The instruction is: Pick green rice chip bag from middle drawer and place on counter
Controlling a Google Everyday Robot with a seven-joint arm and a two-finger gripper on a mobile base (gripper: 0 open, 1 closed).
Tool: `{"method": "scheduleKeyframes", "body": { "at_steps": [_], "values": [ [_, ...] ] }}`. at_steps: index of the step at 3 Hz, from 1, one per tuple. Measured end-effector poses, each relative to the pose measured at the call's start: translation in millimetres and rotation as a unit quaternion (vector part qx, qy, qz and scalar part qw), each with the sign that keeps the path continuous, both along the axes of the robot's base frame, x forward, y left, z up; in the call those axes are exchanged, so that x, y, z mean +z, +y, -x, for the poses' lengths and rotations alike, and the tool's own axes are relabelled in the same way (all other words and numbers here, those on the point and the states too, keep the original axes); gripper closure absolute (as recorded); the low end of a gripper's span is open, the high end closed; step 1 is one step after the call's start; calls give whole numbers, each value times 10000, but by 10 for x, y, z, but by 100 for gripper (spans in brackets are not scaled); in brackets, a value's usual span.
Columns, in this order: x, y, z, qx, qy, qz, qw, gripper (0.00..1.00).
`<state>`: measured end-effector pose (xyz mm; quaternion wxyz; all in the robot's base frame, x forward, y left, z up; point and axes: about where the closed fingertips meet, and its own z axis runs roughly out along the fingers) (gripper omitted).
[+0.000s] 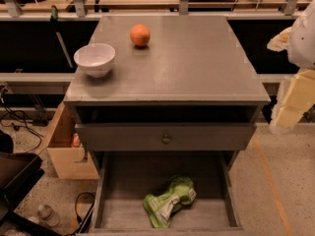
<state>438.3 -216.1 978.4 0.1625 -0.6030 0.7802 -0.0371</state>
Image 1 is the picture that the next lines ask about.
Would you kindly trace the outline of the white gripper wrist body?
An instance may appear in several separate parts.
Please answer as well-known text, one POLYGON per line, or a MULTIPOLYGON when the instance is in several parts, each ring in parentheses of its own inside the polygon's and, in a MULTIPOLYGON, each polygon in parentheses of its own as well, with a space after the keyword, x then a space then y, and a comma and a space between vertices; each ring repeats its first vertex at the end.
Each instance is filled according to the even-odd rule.
POLYGON ((287 54, 290 63, 301 68, 315 68, 315 0, 293 23, 287 54))

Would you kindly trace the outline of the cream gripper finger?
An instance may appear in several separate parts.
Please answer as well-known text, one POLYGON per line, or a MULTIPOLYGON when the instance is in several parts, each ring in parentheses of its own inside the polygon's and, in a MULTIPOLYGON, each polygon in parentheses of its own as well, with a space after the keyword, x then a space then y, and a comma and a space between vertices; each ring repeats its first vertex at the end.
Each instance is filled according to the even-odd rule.
POLYGON ((292 131, 314 104, 314 69, 300 69, 292 78, 284 78, 272 110, 271 132, 281 135, 292 131))
POLYGON ((282 30, 279 34, 274 36, 267 44, 267 48, 272 51, 281 52, 288 50, 289 47, 289 35, 291 28, 282 30))

